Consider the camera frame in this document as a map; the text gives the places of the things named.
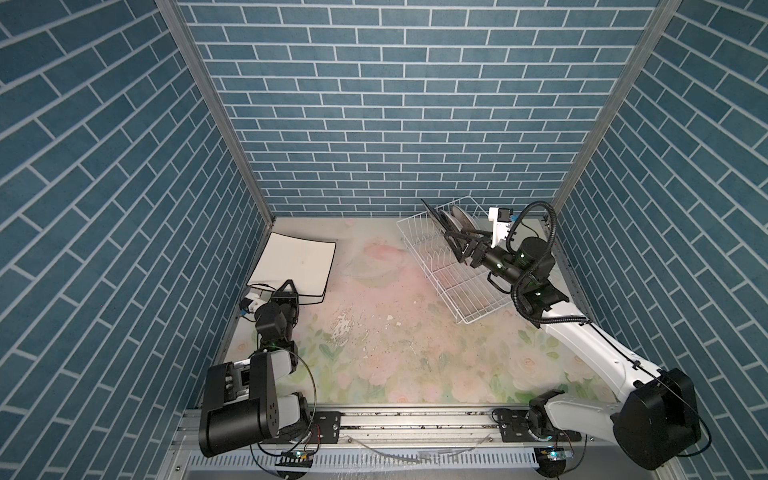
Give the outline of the round plate red rim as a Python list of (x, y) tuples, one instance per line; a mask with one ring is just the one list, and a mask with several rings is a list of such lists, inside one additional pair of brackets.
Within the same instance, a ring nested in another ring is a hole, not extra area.
[(438, 223), (442, 226), (443, 236), (446, 239), (455, 241), (466, 240), (466, 235), (462, 231), (461, 222), (445, 210), (438, 211)]

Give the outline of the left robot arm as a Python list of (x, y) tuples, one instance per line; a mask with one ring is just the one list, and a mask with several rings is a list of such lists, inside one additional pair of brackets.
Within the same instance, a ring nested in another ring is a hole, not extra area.
[(207, 371), (198, 428), (202, 454), (214, 457), (266, 440), (304, 440), (311, 415), (306, 397), (295, 392), (280, 397), (276, 381), (294, 373), (300, 358), (293, 330), (300, 297), (286, 280), (259, 305), (244, 298), (241, 312), (257, 334), (256, 350), (246, 359)]

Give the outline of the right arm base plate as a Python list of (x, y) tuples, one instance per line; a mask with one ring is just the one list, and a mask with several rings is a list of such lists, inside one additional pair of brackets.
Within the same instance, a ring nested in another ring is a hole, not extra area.
[(509, 408), (494, 408), (490, 414), (504, 443), (558, 441), (570, 445), (583, 440), (579, 432), (556, 430), (549, 424), (542, 426), (539, 420), (531, 419), (531, 416), (529, 410)]

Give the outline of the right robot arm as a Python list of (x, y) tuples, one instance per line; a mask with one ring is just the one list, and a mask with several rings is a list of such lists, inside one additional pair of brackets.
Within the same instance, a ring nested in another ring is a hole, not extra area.
[(457, 260), (483, 266), (487, 279), (509, 283), (518, 313), (558, 339), (608, 385), (611, 401), (589, 401), (552, 389), (529, 402), (530, 433), (541, 440), (575, 431), (609, 441), (636, 465), (655, 470), (674, 457), (692, 457), (713, 435), (701, 417), (693, 381), (629, 350), (597, 326), (549, 279), (554, 238), (528, 237), (518, 248), (495, 245), (490, 233), (448, 228), (443, 237)]

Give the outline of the floral black square plate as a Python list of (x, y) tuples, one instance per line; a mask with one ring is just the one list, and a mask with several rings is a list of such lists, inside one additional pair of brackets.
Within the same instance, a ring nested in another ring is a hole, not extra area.
[(437, 229), (442, 233), (442, 236), (452, 251), (454, 257), (459, 263), (464, 261), (463, 247), (460, 243), (460, 238), (457, 237), (459, 230), (455, 229), (455, 226), (447, 219), (442, 211), (436, 210), (424, 199), (421, 199), (422, 204), (426, 208), (428, 218), (437, 226)]

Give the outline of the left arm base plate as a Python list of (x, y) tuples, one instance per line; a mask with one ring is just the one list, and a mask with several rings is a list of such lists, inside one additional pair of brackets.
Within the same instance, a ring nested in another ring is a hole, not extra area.
[(339, 441), (342, 413), (340, 411), (319, 410), (310, 427), (310, 444), (337, 444)]

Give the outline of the white square plate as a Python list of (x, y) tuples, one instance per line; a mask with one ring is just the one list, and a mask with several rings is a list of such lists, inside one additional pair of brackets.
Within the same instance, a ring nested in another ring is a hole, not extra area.
[(301, 304), (321, 303), (326, 294), (337, 244), (271, 232), (247, 286), (277, 290), (292, 280)]
[(301, 305), (315, 305), (325, 300), (330, 272), (330, 269), (258, 265), (247, 285), (261, 291), (295, 293)]

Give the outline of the round plate orange sunburst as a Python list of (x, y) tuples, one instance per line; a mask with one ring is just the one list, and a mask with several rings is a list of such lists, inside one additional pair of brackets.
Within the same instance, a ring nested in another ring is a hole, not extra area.
[(449, 221), (454, 229), (459, 232), (462, 228), (477, 229), (475, 221), (458, 205), (452, 205), (449, 213)]

